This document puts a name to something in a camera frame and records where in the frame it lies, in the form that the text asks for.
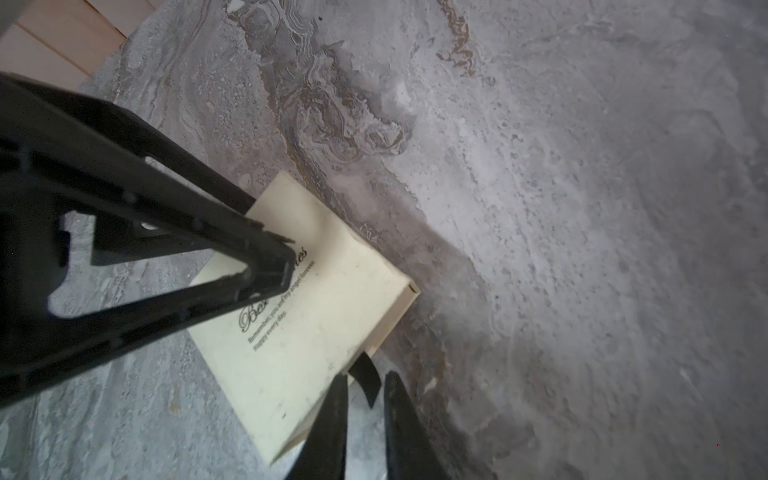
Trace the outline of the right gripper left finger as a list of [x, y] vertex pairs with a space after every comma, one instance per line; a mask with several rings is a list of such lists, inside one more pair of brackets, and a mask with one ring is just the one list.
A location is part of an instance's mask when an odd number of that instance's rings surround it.
[[348, 382], [336, 375], [286, 480], [343, 480], [346, 472]]

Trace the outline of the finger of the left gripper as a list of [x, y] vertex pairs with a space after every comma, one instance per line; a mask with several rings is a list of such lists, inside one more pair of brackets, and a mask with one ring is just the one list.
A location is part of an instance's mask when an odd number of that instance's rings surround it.
[[[253, 198], [138, 115], [26, 77], [1, 78], [1, 403], [10, 406], [166, 336], [287, 291], [291, 241]], [[237, 273], [62, 318], [71, 212], [95, 220], [91, 264], [205, 249]]]

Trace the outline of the cream jewelry box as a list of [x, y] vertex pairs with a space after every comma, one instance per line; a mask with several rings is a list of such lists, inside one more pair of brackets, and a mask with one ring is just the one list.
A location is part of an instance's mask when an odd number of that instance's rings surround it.
[[289, 288], [189, 333], [261, 459], [273, 463], [306, 438], [333, 377], [374, 354], [420, 290], [287, 173], [248, 217], [289, 239]]

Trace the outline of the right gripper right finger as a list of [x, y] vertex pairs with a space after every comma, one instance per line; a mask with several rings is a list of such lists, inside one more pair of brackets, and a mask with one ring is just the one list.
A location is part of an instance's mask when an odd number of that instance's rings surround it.
[[386, 465], [389, 479], [448, 479], [407, 389], [395, 371], [384, 383]]

